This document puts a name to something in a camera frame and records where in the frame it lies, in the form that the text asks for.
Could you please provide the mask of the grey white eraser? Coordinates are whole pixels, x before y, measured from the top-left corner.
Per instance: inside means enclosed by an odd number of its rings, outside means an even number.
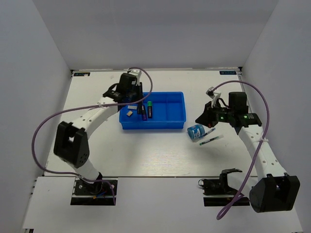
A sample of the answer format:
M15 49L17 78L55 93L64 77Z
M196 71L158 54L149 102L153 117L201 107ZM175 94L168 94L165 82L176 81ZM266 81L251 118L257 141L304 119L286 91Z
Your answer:
M137 106L134 106L134 105L128 105L128 109L133 109L133 110L136 110L136 109L137 109Z

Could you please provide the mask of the blue labelled round jar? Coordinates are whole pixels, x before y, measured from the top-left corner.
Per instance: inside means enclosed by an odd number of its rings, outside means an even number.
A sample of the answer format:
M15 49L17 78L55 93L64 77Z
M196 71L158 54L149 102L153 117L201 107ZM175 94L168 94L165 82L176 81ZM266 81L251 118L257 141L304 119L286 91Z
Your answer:
M187 133L191 140L195 140L203 136L206 132L202 124L196 124L191 127L188 127Z

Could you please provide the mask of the yellow capped black highlighter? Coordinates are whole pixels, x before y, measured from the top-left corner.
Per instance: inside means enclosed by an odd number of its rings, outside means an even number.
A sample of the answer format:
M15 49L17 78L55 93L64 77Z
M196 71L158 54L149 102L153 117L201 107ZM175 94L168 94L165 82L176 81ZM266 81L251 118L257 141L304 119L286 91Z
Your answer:
M142 105L141 105L141 104L138 104L138 105L137 105L137 114L138 114L138 115L141 115L141 110L142 110Z

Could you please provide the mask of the green capped black highlighter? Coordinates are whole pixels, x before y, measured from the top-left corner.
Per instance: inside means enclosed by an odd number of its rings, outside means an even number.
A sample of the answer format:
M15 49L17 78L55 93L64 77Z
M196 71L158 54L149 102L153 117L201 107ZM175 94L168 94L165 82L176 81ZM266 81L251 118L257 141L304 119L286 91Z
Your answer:
M148 111L148 118L153 118L153 103L151 101L147 102L147 111Z

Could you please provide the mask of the purple capped black highlighter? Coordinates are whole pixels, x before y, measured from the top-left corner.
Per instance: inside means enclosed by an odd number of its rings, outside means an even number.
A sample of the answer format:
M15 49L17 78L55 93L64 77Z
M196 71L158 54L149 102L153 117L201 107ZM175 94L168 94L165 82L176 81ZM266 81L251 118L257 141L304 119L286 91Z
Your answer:
M147 121L147 113L146 113L145 105L141 106L141 116L142 116L143 121Z

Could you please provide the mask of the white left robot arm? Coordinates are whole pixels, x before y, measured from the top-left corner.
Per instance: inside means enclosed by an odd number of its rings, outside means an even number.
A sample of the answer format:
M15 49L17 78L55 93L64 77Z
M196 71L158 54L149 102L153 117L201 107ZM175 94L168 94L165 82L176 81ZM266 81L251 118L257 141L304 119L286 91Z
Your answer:
M93 132L111 116L120 111L125 103L143 98L141 70L131 69L121 74L118 83L111 85L97 102L79 118L58 125L53 153L66 162L74 171L82 176L86 188L93 194L102 190L103 182L99 171L89 159L88 140Z

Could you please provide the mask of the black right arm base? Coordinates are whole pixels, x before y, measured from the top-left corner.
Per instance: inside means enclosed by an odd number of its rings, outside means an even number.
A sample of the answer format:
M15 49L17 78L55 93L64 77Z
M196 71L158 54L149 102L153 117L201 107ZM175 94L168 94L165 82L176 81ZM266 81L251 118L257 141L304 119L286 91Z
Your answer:
M227 176L230 173L242 173L242 171L236 168L225 169L217 179L198 181L199 187L203 189L205 207L225 207L233 200L237 190L228 185Z

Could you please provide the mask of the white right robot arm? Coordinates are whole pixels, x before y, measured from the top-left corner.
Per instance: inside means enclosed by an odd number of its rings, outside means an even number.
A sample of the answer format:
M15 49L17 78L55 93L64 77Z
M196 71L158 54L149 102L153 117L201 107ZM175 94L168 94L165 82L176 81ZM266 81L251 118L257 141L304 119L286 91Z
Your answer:
M257 213L290 211L294 206L300 181L291 176L277 161L264 136L258 115L250 113L247 95L230 92L228 106L220 105L221 93L209 90L211 101L205 104L203 113L196 123L209 128L217 123L228 123L246 146L257 173L257 178L248 179L241 194L246 196Z

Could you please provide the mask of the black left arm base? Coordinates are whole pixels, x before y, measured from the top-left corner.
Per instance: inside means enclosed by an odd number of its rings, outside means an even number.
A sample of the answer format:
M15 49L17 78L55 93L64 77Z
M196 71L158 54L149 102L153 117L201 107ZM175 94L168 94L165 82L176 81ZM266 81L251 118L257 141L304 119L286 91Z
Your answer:
M73 187L70 204L72 206L114 206L117 196L118 180L109 180L112 190L107 183L87 184L82 180L76 180Z

